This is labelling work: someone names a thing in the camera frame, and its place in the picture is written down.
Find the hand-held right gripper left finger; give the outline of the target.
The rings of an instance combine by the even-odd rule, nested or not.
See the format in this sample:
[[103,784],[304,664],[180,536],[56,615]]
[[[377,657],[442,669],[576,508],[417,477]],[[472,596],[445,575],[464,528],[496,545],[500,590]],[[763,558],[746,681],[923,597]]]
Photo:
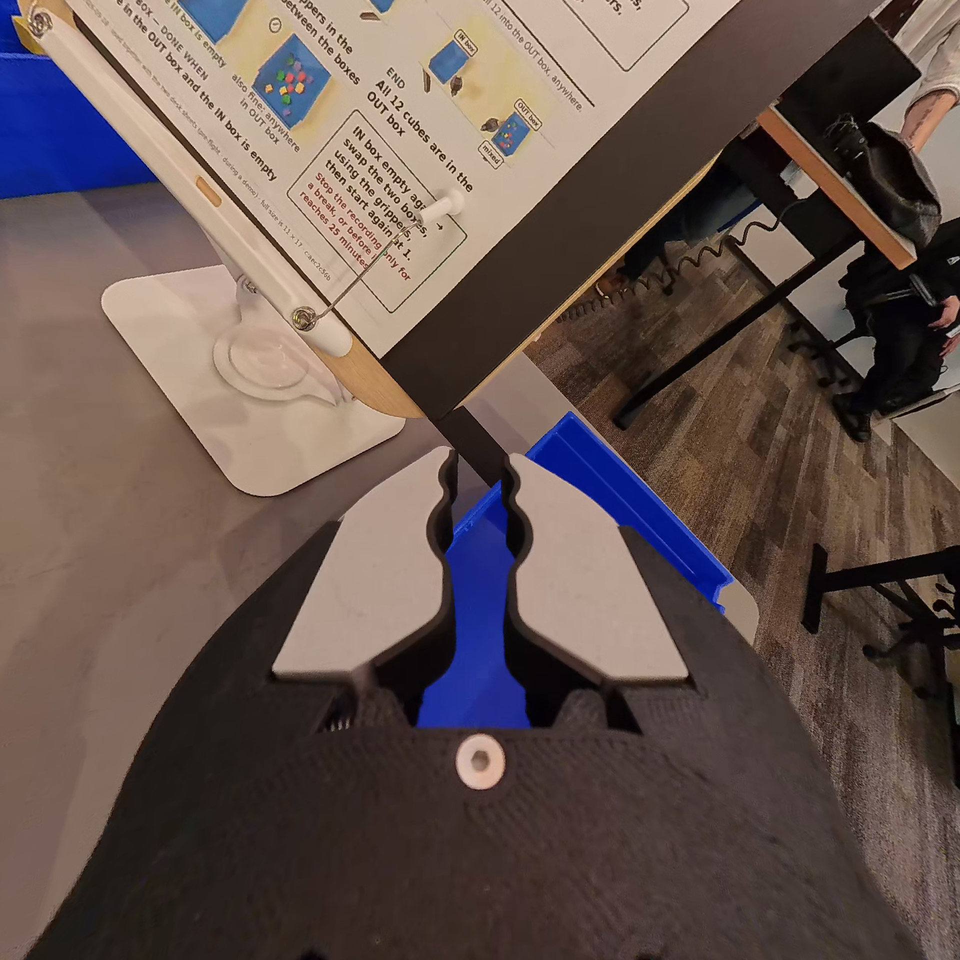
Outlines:
[[389,690],[416,726],[450,668],[455,607],[447,550],[458,454],[436,447],[342,516],[271,673],[356,694]]

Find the white document stand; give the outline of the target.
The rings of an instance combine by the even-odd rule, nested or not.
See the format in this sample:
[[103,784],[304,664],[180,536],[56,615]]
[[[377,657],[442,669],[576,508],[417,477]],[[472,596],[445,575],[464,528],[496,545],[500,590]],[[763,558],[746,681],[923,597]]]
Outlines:
[[220,265],[120,280],[103,313],[224,477],[288,493],[395,438],[338,376],[350,334],[269,227],[269,140],[246,135],[227,63],[182,2],[20,2],[23,31],[196,222]]

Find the printed instruction sheet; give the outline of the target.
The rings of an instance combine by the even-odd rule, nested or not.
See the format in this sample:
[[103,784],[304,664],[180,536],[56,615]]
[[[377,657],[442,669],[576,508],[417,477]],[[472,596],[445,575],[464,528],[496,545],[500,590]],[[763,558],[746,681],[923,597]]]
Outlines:
[[269,140],[275,241],[377,358],[402,341],[734,1],[183,1]]

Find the black floor rack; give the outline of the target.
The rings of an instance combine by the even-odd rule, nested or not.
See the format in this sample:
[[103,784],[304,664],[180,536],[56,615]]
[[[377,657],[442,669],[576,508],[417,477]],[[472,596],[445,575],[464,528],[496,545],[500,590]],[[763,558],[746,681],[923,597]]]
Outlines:
[[829,554],[820,543],[812,545],[800,623],[811,635],[818,633],[824,597],[870,589],[906,616],[899,637],[890,647],[867,644],[864,657],[873,662],[893,660],[914,646],[926,650],[933,679],[914,688],[921,700],[951,697],[946,653],[958,651],[959,547],[951,546],[907,558],[828,570]]

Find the blue plastic bin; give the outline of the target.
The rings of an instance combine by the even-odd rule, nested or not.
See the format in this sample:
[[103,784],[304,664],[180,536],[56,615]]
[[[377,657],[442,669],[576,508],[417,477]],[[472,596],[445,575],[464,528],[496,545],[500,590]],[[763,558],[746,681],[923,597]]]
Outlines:
[[[720,613],[734,576],[666,503],[577,414],[565,414],[529,451],[535,464],[633,528]],[[499,484],[454,523],[446,552],[456,614],[451,666],[424,693],[421,728],[527,728],[525,695],[503,649],[507,577],[514,557]]]
[[1,198],[132,186],[156,177],[1,3]]

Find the instruction sheet on wooden board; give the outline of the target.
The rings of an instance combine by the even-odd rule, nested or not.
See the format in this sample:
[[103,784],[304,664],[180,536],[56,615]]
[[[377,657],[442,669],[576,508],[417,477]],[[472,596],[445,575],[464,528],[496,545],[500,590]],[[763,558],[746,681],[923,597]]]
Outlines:
[[876,2],[736,2],[383,357],[338,313],[338,377],[368,407],[433,421],[579,296],[741,128]]

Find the black bag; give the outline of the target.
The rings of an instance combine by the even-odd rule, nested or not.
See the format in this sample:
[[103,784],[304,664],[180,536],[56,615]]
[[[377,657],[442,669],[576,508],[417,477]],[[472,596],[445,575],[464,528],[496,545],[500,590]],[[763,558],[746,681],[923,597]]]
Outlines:
[[824,131],[826,143],[856,192],[894,233],[919,253],[942,223],[942,204],[927,167],[904,138],[875,122],[839,116]]

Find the wooden standing desk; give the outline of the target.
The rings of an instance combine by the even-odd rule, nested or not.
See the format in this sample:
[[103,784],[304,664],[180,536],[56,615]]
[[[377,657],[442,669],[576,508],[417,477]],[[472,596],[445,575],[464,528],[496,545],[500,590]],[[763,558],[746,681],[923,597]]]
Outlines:
[[826,131],[850,114],[868,121],[907,90],[920,71],[871,17],[866,17],[809,67],[757,117],[757,126],[815,185],[798,198],[778,174],[742,139],[721,151],[717,165],[750,188],[810,254],[811,260],[762,298],[725,323],[664,373],[635,391],[612,416],[621,430],[630,426],[642,406],[675,381],[717,354],[797,288],[846,254],[867,242],[893,266],[916,259],[911,241],[894,232],[841,173],[839,157]]

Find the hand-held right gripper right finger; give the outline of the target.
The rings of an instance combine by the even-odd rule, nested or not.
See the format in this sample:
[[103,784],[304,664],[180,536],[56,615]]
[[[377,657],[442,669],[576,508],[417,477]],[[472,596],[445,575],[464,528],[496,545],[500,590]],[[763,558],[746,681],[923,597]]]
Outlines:
[[504,652],[533,728],[570,695],[599,698],[602,724],[637,728],[626,692],[683,688],[690,669],[643,578],[635,537],[593,498],[522,454],[502,479],[512,557]]

